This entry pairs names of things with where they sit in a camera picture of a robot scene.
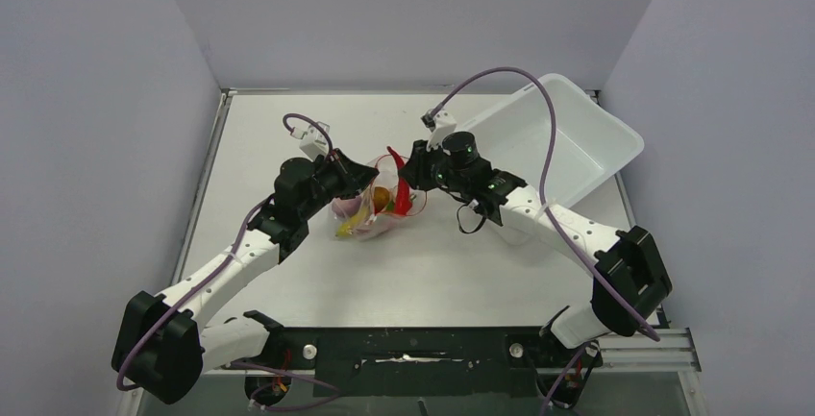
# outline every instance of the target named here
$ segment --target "silver screw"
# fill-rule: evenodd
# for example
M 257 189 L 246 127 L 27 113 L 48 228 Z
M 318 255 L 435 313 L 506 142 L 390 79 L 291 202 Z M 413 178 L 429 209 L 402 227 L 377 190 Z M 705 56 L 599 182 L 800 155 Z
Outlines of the silver screw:
M 524 356 L 524 346 L 518 344 L 517 342 L 515 344 L 512 344 L 511 346 L 509 346 L 509 354 L 514 356 L 515 358 L 521 358 L 522 356 Z
M 303 358 L 305 358 L 306 360 L 314 360 L 314 358 L 316 356 L 317 356 L 317 347 L 315 345 L 306 344 L 306 346 L 303 347 Z

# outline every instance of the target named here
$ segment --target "plastic bag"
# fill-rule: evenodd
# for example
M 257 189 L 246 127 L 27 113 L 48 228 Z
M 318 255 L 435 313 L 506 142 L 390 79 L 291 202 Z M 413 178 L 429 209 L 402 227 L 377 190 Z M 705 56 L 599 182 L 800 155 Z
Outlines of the plastic bag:
M 425 208 L 427 192 L 413 190 L 399 179 L 398 170 L 407 160 L 388 147 L 388 154 L 368 163 L 380 171 L 377 179 L 351 200 L 332 201 L 332 216 L 338 222 L 336 236 L 371 238 L 395 228 Z

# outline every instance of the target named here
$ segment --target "red chili pepper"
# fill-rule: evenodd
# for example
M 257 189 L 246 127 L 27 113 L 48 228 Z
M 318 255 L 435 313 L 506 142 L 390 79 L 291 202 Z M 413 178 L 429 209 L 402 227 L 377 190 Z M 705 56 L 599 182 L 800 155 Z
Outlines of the red chili pepper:
M 388 147 L 387 153 L 393 157 L 393 162 L 396 163 L 396 170 L 400 170 L 405 167 L 405 161 L 402 157 L 396 153 L 395 150 Z M 393 213 L 399 214 L 400 216 L 404 216 L 408 214 L 410 210 L 410 186 L 408 185 L 408 181 L 405 181 L 402 178 L 399 178 L 399 185 L 396 187 L 396 200 L 393 202 Z

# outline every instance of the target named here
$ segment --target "white table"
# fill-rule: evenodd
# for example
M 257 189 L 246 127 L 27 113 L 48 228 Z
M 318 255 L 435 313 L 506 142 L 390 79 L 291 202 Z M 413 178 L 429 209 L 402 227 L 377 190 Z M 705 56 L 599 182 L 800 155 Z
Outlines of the white table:
M 459 124 L 504 95 L 459 95 L 447 106 Z M 272 192 L 280 164 L 301 156 L 281 124 L 300 112 L 331 125 L 334 145 L 360 162 L 391 145 L 407 155 L 426 138 L 419 116 L 436 94 L 263 94 L 233 97 L 189 241 L 186 276 L 224 250 L 248 209 Z M 324 209 L 281 266 L 253 281 L 213 319 L 250 309 L 288 327 L 530 326 L 590 298 L 591 280 L 566 257 L 531 242 L 510 247 L 493 231 L 458 231 L 458 203 L 432 192 L 427 208 L 372 240 L 340 241 Z M 614 179 L 573 207 L 594 220 L 630 226 Z

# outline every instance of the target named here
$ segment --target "wall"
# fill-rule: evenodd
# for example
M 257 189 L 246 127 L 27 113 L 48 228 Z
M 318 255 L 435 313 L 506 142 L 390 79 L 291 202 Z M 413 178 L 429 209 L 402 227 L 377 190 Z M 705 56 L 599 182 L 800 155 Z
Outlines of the wall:
M 170 278 L 218 88 L 173 0 L 0 0 L 0 414 L 106 415 Z
M 599 88 L 650 0 L 176 1 L 224 87 L 416 89 L 508 64 Z
M 815 411 L 813 30 L 813 0 L 654 0 L 602 92 L 714 415 Z

